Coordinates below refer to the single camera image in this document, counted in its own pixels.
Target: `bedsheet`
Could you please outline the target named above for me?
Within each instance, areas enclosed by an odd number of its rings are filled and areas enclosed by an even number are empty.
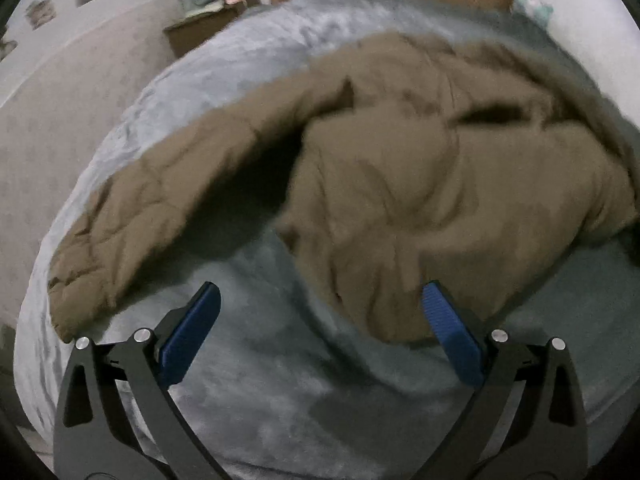
[[[104,140],[40,248],[18,321],[14,372],[31,423],[46,439],[71,346],[52,330],[46,293],[54,248],[105,178],[203,111],[305,65],[310,56],[374,32],[435,32],[450,41],[534,48],[580,68],[523,17],[425,0],[292,0],[250,11],[158,76]],[[585,84],[592,82],[584,75]],[[629,138],[640,148],[640,139]],[[470,396],[437,346],[407,348],[363,336],[308,290],[270,228],[276,165],[257,168],[193,221],[154,268],[131,307],[96,341],[127,338],[182,306],[205,280],[223,311],[185,380],[170,393],[204,445],[236,478],[397,478],[441,442]],[[212,216],[211,211],[203,218]],[[620,434],[638,402],[640,270],[620,240],[568,255],[514,308],[504,326],[544,343],[564,338],[576,361],[590,425],[590,463]],[[143,447],[157,456],[122,385]]]

